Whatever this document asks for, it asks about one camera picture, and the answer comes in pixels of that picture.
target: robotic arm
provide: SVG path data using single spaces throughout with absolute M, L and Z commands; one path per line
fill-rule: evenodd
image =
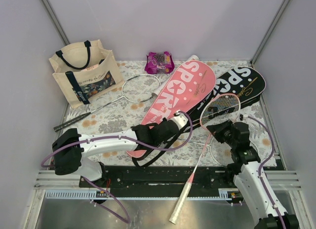
M 122 136 L 157 147 L 177 134 L 181 128 L 186 126 L 187 122 L 188 119 L 185 115 L 179 114 L 169 120 L 164 119 L 160 124 L 137 125 L 117 133 L 87 135 L 79 134 L 76 128 L 69 129 L 53 143 L 53 152 L 67 144 L 78 141 L 83 143 L 68 147 L 55 155 L 55 174 L 75 173 L 86 177 L 90 181 L 105 178 L 104 165 L 88 159 L 89 156 L 113 151 L 147 150 L 147 153 L 142 157 L 145 158 L 151 152 L 150 148 L 122 138 Z M 99 141 L 85 142 L 87 139 L 99 139 Z
M 225 142 L 231 147 L 234 163 L 227 165 L 225 177 L 228 182 L 234 183 L 245 199 L 255 222 L 255 229 L 284 228 L 279 217 L 282 217 L 287 229 L 298 229 L 296 216 L 289 215 L 282 206 L 260 167 L 258 153 L 250 146 L 248 125 L 228 120 L 222 124 L 207 126 L 207 129 L 218 142 Z
M 151 148 L 126 137 L 157 147 L 178 134 L 187 122 L 188 119 L 180 114 L 169 120 L 164 119 L 160 124 L 137 125 L 126 131 L 110 134 L 86 135 L 79 134 L 75 128 L 69 129 L 53 143 L 53 151 L 71 143 L 81 143 L 67 147 L 54 156 L 55 173 L 75 173 L 94 181 L 96 185 L 98 181 L 103 184 L 106 179 L 105 167 L 100 162 L 88 159 L 89 156 L 112 151 L 147 150 L 148 153 L 143 156 L 145 158 Z M 273 192 L 263 168 L 259 168 L 261 160 L 250 146 L 248 125 L 226 121 L 207 126 L 207 129 L 217 141 L 225 142 L 231 147 L 234 163 L 227 165 L 225 178 L 234 183 L 245 199 L 254 219 L 255 229 L 298 229 L 296 216 L 288 214 Z M 285 227 L 282 227 L 279 217 L 282 217 Z

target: badminton racket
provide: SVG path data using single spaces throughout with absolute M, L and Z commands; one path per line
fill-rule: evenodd
M 200 121 L 201 126 L 207 130 L 206 127 L 209 125 L 220 124 L 227 120 L 235 121 L 239 116 L 239 111 L 240 111 L 240 100 L 238 96 L 235 94 L 222 94 L 214 98 L 212 101 L 210 101 L 210 103 L 206 105 L 206 107 L 204 108 L 200 116 L 199 121 Z M 190 192 L 190 189 L 193 183 L 194 174 L 198 168 L 198 164 L 203 156 L 203 152 L 210 138 L 211 138 L 211 133 L 208 135 L 208 138 L 204 144 L 202 153 L 198 158 L 197 164 L 192 174 L 188 178 L 187 182 L 185 183 L 182 189 L 182 192 L 180 194 L 179 200 L 169 219 L 169 221 L 172 222 L 173 224 L 176 224 L 177 219 L 183 208 L 183 205 L 188 197 L 188 194 Z
M 160 86 L 159 79 L 154 75 L 137 75 L 129 78 L 122 86 L 122 95 L 107 104 L 84 114 L 81 114 L 71 120 L 68 120 L 61 125 L 54 127 L 54 131 L 58 132 L 78 121 L 86 118 L 88 115 L 97 112 L 98 110 L 106 107 L 107 105 L 125 98 L 131 103 L 142 103 L 152 98 L 152 92 Z

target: gray wall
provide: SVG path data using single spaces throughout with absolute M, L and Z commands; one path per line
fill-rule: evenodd
M 249 60 L 282 0 L 49 0 L 70 42 L 101 39 L 117 60 Z
M 0 228 L 17 229 L 65 99 L 48 58 L 63 46 L 39 0 L 0 0 Z
M 255 64 L 289 169 L 316 223 L 316 0 L 292 0 Z

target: pink badminton racket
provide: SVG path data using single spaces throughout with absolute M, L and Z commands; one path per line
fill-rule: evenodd
M 235 94 L 222 94 L 214 98 L 210 103 L 206 105 L 204 108 L 201 116 L 200 116 L 200 124 L 201 126 L 207 130 L 207 126 L 209 125 L 215 125 L 223 123 L 227 120 L 236 121 L 236 119 L 239 116 L 240 111 L 240 100 L 237 95 Z M 190 192 L 194 174 L 198 168 L 198 164 L 202 158 L 203 152 L 207 146 L 207 143 L 209 142 L 211 138 L 211 133 L 208 135 L 208 138 L 205 142 L 205 145 L 203 147 L 202 153 L 199 156 L 199 159 L 197 161 L 197 164 L 188 178 L 187 182 L 185 183 L 181 195 L 179 197 L 179 200 L 173 210 L 173 213 L 169 219 L 170 222 L 173 224 L 176 224 L 176 221 L 181 213 L 182 207 L 188 197 L 188 194 Z

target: canvas tote bag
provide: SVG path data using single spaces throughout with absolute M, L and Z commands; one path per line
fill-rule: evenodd
M 100 40 L 69 44 L 49 59 L 60 89 L 72 108 L 124 83 L 113 52 L 105 50 Z

